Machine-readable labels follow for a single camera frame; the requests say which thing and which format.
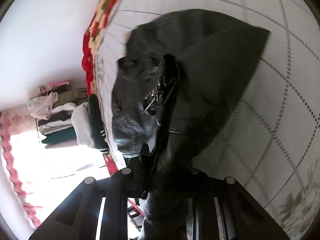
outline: mattress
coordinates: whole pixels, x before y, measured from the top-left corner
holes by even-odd
[[[111,91],[130,31],[191,8],[271,31],[246,92],[194,167],[220,179],[235,177],[291,239],[299,239],[320,208],[320,31],[303,0],[121,0],[94,59],[112,156],[124,166],[112,136]]]

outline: pink curtain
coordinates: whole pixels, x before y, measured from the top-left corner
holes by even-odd
[[[19,180],[18,172],[14,168],[14,158],[12,156],[11,136],[19,135],[29,131],[36,131],[36,119],[29,114],[27,106],[20,106],[2,112],[0,117],[0,136],[2,138],[3,157],[7,162],[7,170],[10,174],[10,181],[13,183],[14,190],[20,198],[24,210],[33,224],[38,227],[41,222],[36,217],[36,208],[30,203],[26,203],[27,192],[24,191],[22,182]]]

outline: bed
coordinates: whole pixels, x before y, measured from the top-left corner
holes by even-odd
[[[92,55],[111,155],[116,61],[137,25],[171,11],[214,10],[271,31],[258,69],[236,110],[194,159],[209,176],[235,177],[291,239],[300,239],[320,208],[320,31],[304,0],[116,0]]]

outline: diamond grid pattern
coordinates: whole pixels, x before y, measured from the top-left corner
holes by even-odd
[[[318,160],[314,138],[320,120],[320,32],[303,0],[122,0],[95,65],[111,147],[117,151],[110,94],[116,60],[124,52],[124,33],[167,12],[189,8],[226,13],[272,33],[243,99],[194,165],[210,176],[235,176],[281,224],[280,207],[289,194],[307,191],[309,167]]]

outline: white wall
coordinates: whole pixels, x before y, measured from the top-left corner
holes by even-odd
[[[0,22],[0,110],[49,82],[83,82],[83,35],[98,0],[15,0]]]

